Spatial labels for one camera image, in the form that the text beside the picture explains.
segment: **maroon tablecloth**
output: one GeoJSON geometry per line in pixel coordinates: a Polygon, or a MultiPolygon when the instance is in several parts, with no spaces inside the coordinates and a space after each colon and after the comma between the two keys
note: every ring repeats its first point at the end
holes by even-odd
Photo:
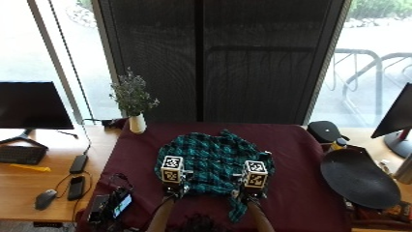
{"type": "MultiPolygon", "coordinates": [[[[127,124],[93,191],[93,195],[111,192],[107,184],[113,173],[128,176],[135,191],[133,203],[123,214],[124,224],[139,228],[161,202],[161,181],[153,171],[160,148],[181,134],[217,135],[223,129],[255,143],[260,151],[272,152],[276,173],[269,180],[268,198],[260,201],[276,231],[351,231],[343,198],[320,174],[321,148],[316,140],[299,126],[261,124],[156,123],[148,125],[144,134],[131,133],[127,124]]],[[[93,199],[77,231],[93,231],[87,223],[92,203],[93,199]]],[[[176,225],[187,216],[201,213],[235,231],[256,231],[251,214],[245,213],[233,224],[229,211],[224,197],[185,196],[175,204],[168,224],[176,225]]]]}

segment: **white vase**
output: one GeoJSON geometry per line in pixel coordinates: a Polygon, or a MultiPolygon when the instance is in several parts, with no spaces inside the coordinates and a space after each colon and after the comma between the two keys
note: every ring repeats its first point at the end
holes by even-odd
{"type": "Polygon", "coordinates": [[[140,113],[137,116],[129,117],[129,125],[131,125],[131,132],[137,134],[144,133],[147,126],[143,118],[143,113],[140,113]]]}

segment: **yellow object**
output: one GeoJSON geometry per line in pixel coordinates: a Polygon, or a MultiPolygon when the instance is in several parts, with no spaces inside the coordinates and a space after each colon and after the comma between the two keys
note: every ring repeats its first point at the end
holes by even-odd
{"type": "Polygon", "coordinates": [[[36,170],[36,171],[52,171],[51,167],[40,167],[40,166],[15,164],[15,163],[12,163],[11,166],[21,167],[21,168],[28,168],[28,169],[32,169],[32,170],[36,170]]]}
{"type": "Polygon", "coordinates": [[[347,140],[344,138],[337,138],[329,148],[329,152],[347,148],[347,140]]]}

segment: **keyboard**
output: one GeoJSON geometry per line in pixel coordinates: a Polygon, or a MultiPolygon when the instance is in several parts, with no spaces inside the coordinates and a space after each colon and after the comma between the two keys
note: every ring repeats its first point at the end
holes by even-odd
{"type": "Polygon", "coordinates": [[[43,147],[0,146],[0,162],[37,164],[47,152],[43,147]]]}

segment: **black curtain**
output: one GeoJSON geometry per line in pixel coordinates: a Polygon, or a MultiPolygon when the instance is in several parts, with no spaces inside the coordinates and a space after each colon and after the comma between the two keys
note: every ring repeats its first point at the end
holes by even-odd
{"type": "Polygon", "coordinates": [[[303,124],[345,0],[100,0],[148,121],[303,124]]]}

